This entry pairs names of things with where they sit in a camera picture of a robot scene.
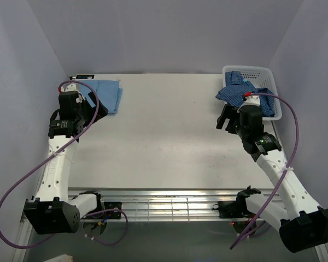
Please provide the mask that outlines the blue plaid long sleeve shirt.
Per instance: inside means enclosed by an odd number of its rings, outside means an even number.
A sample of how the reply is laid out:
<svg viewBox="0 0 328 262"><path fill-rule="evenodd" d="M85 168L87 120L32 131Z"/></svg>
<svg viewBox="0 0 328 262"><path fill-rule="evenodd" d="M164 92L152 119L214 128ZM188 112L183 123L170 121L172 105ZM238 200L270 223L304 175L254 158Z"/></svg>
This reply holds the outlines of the blue plaid long sleeve shirt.
<svg viewBox="0 0 328 262"><path fill-rule="evenodd" d="M240 107L243 104L243 96L247 92L273 94L265 84L257 88L249 79L245 78L240 71L225 72L225 81L226 86L223 87L215 97L235 107ZM276 113L274 109L274 98L260 96L260 108L265 117L274 117Z"/></svg>

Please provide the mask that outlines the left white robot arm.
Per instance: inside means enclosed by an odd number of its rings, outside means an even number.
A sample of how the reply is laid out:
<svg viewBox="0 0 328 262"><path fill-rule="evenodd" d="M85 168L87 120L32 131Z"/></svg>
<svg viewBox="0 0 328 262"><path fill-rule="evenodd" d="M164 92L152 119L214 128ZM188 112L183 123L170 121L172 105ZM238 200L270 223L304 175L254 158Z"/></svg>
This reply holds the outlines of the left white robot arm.
<svg viewBox="0 0 328 262"><path fill-rule="evenodd" d="M105 205L95 190L68 197L68 180L73 155L79 140L76 137L90 123L108 114L107 109L91 107L78 91L62 92L58 96L60 108L49 124L49 153L53 157L46 163L41 185L34 200L24 205L24 214L39 235L75 233L79 221L86 214L101 217Z"/></svg>

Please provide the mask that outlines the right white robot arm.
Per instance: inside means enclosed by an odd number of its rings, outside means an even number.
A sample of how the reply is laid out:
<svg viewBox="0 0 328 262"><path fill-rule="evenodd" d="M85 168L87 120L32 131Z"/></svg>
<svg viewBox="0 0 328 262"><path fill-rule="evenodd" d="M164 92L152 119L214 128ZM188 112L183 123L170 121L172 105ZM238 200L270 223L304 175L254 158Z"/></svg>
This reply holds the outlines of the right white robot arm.
<svg viewBox="0 0 328 262"><path fill-rule="evenodd" d="M221 129L225 121L226 131L240 137L244 150L272 182L284 207L270 202L260 190L247 187L235 201L219 205L220 217L260 217L279 232L292 253L328 243L328 208L321 207L286 166L279 141L264 131L259 107L245 105L238 109L226 104L216 127Z"/></svg>

